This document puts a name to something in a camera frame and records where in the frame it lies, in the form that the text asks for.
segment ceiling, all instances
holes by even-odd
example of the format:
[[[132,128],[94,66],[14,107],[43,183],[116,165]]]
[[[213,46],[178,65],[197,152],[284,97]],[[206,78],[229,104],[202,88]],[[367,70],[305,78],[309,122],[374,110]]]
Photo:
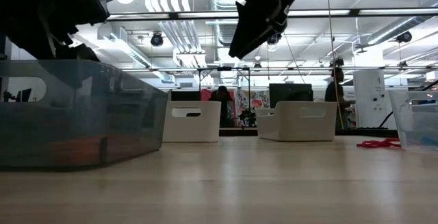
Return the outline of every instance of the ceiling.
[[[215,1],[229,3],[232,9],[233,0],[188,0],[190,9],[194,11],[205,11],[218,9],[215,6]],[[350,8],[420,8],[424,7],[425,3],[434,0],[330,0],[332,9],[350,9]],[[327,0],[296,0],[291,7],[291,10],[308,10],[308,9],[328,9]],[[154,12],[146,8],[145,0],[114,1],[108,4],[111,13],[121,12]],[[355,37],[367,36],[373,34],[385,26],[400,19],[399,17],[370,17],[370,18],[294,18],[288,20],[288,27],[276,46],[276,50],[268,50],[267,44],[260,46],[258,49],[249,53],[244,59],[238,61],[231,59],[227,55],[227,45],[221,44],[218,40],[218,34],[233,35],[235,29],[235,21],[194,21],[194,29],[202,50],[205,52],[205,63],[207,66],[219,66],[232,63],[234,66],[253,66],[256,56],[259,56],[259,61],[262,66],[269,67],[286,67],[295,66],[296,63],[300,66],[321,66],[329,65],[329,61],[333,59],[330,56],[333,48],[341,46],[346,41],[352,40]],[[181,29],[179,22],[175,22],[177,27]],[[160,32],[162,27],[157,21],[136,21],[136,22],[111,22],[104,26],[96,25],[94,27],[83,26],[79,28],[77,40],[93,45],[93,48],[100,54],[105,56],[105,59],[110,63],[120,68],[133,68],[133,60],[126,53],[120,52],[116,47],[108,43],[102,43],[102,36],[108,32],[117,34],[119,29],[123,28],[127,32],[127,42],[139,53],[147,57],[155,68],[176,68],[181,67],[175,60],[175,50],[167,35],[164,36],[164,43],[160,47],[151,45],[151,36],[153,32]],[[412,41],[407,44],[399,44],[396,42],[383,42],[379,45],[383,51],[383,59],[386,65],[396,66],[401,59],[416,59],[423,52],[432,52],[429,55],[420,57],[412,63],[412,65],[426,66],[434,64],[438,61],[433,50],[437,48],[435,42],[438,39],[438,18],[434,17],[427,20],[409,31],[413,35]],[[347,45],[355,45],[359,42],[346,43]],[[345,60],[346,65],[354,63],[354,48],[340,52]],[[287,71],[270,71],[273,75],[295,75],[297,72]],[[410,74],[411,77],[421,77],[423,71],[416,71]],[[255,75],[267,75],[265,71],[257,72]],[[322,72],[321,75],[327,77],[328,72]],[[157,76],[150,73],[137,73],[137,76],[142,79]]]

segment ceiling light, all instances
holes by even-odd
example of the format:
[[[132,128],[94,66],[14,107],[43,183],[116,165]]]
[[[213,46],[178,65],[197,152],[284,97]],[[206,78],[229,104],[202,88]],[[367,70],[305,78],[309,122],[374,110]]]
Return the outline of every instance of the ceiling light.
[[[288,16],[339,16],[339,15],[347,15],[350,13],[350,10],[297,10],[297,11],[289,11],[287,13]]]
[[[146,13],[146,14],[138,14],[138,13],[120,13],[120,14],[112,14],[108,17],[107,21],[132,21],[132,20],[163,20],[169,19],[169,14],[167,13]]]
[[[406,15],[406,14],[436,14],[438,8],[400,8],[400,9],[362,9],[359,15]]]
[[[221,20],[221,21],[206,21],[206,25],[237,25],[239,21],[237,20]]]
[[[228,18],[228,17],[239,17],[237,12],[186,12],[180,13],[179,18]]]

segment black monitor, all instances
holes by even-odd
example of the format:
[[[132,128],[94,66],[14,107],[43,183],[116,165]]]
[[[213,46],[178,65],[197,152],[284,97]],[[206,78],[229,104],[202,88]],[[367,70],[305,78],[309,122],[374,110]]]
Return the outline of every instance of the black monitor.
[[[200,101],[199,91],[173,91],[171,92],[172,101]]]
[[[15,102],[29,102],[31,91],[32,91],[31,88],[19,91],[17,96],[16,96]]]
[[[269,84],[270,106],[279,101],[313,101],[311,84]]]

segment red object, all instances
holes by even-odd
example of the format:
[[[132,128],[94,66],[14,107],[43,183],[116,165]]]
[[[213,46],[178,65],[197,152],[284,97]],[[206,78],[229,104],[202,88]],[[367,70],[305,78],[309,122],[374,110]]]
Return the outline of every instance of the red object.
[[[361,148],[369,148],[369,149],[402,147],[399,143],[393,143],[393,142],[400,142],[400,140],[398,138],[387,138],[384,141],[369,140],[369,141],[363,141],[362,143],[357,144],[356,146]]]
[[[260,100],[251,101],[252,108],[261,108],[262,106],[263,106],[263,103]]]

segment ventilation duct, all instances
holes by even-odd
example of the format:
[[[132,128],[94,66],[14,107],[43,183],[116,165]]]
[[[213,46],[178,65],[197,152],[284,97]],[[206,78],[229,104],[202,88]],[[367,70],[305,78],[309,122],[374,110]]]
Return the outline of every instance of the ventilation duct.
[[[438,8],[438,0],[429,0],[421,6],[423,8]],[[356,48],[365,48],[379,45],[382,42],[391,40],[392,38],[395,38],[396,36],[399,36],[400,34],[403,34],[408,30],[413,29],[418,25],[421,25],[422,23],[430,20],[433,17],[434,16],[414,16],[399,18],[393,23],[390,23],[389,25],[369,36],[353,36],[352,38],[349,38],[347,40],[349,42],[345,42],[342,45],[338,46],[335,51],[338,53],[338,55],[343,55],[352,50],[352,44],[354,44],[354,47]],[[328,56],[331,56],[331,51],[328,52],[325,57]]]
[[[235,0],[210,0],[210,6],[215,11],[236,10]],[[229,47],[234,37],[237,25],[214,25],[214,33],[220,44]]]
[[[110,33],[110,37],[103,37],[106,41],[112,42],[112,48],[119,49],[126,53],[135,64],[136,62],[143,66],[146,69],[154,69],[157,68],[154,66],[151,61],[148,59],[147,56],[140,53],[139,50],[137,50],[133,45],[130,45],[128,43],[128,34],[123,28],[119,28],[118,36],[116,36],[113,33]],[[169,75],[167,73],[159,72],[159,71],[153,71],[153,74],[156,75],[161,79],[163,83],[166,84],[173,84],[175,83],[175,77],[173,75]]]

